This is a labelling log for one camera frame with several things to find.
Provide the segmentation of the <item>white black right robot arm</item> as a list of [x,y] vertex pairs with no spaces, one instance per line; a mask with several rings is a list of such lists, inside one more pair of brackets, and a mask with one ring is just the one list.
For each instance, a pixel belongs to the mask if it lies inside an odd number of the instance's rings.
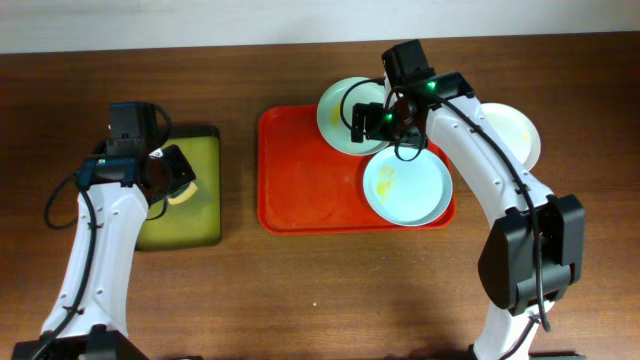
[[490,299],[473,359],[527,359],[547,313],[581,277],[585,210],[556,196],[492,128],[473,88],[458,72],[388,74],[381,103],[357,103],[346,125],[353,140],[375,138],[423,149],[433,143],[453,162],[490,225],[478,262]]

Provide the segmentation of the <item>green yellow sponge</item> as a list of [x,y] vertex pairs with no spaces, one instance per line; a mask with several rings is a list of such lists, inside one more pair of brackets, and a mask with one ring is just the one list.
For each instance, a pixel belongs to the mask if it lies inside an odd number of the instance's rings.
[[169,195],[167,202],[172,206],[182,204],[188,201],[197,191],[198,186],[194,182],[189,182],[175,193]]

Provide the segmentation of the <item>white plate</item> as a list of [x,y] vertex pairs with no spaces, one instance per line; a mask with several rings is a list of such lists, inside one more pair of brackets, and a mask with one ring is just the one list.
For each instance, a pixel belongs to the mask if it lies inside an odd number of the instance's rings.
[[500,103],[483,103],[487,121],[523,167],[531,170],[539,160],[541,140],[531,120],[514,107]]

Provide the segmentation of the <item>light green plate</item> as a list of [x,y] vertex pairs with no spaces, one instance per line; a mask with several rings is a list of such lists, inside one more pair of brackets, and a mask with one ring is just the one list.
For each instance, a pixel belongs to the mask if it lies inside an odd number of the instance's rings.
[[[354,84],[365,80],[365,77],[350,77],[331,85],[322,95],[317,107],[317,125],[324,140],[337,151],[354,156],[365,156],[377,153],[389,145],[388,142],[367,140],[362,143],[351,141],[351,132],[344,125],[340,116],[340,104],[346,91]],[[351,112],[356,103],[381,103],[383,87],[375,83],[358,86],[349,93],[343,115],[351,119]]]

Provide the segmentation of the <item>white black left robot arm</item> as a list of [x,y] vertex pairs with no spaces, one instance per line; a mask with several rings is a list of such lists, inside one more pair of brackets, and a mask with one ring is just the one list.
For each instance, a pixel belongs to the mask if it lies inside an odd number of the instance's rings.
[[70,177],[78,218],[63,284],[39,338],[16,343],[13,358],[144,358],[126,325],[136,243],[151,205],[194,178],[176,145],[86,158]]

